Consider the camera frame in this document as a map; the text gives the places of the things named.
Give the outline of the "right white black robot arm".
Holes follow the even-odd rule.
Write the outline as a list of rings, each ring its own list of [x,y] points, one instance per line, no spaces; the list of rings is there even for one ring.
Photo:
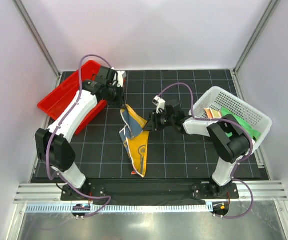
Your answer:
[[[210,138],[219,159],[208,189],[214,198],[225,196],[232,184],[238,161],[252,152],[253,140],[247,131],[231,114],[219,120],[195,118],[193,113],[186,115],[177,100],[165,101],[156,96],[152,103],[156,110],[150,112],[143,130],[156,132],[171,127],[182,135]]]

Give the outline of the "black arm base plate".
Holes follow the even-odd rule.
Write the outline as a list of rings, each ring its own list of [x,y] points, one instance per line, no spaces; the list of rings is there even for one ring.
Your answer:
[[[216,187],[207,178],[90,178],[88,194],[110,196],[111,206],[187,206],[239,199],[234,183]]]

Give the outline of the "yellow blue hello towel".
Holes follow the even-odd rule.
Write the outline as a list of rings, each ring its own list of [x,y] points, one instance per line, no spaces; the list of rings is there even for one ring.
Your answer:
[[[120,139],[131,161],[135,174],[144,178],[147,168],[147,150],[149,132],[143,130],[147,120],[135,113],[129,106],[120,109],[124,127],[119,131]]]

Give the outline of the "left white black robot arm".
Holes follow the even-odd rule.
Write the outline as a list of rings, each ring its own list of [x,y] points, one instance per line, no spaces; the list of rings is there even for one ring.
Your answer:
[[[48,178],[62,177],[72,187],[72,195],[78,200],[89,196],[86,177],[75,164],[75,152],[70,145],[73,134],[101,100],[123,108],[124,80],[123,70],[100,67],[90,79],[79,80],[79,88],[73,100],[63,113],[47,129],[39,128],[35,133],[37,157],[46,166]]]

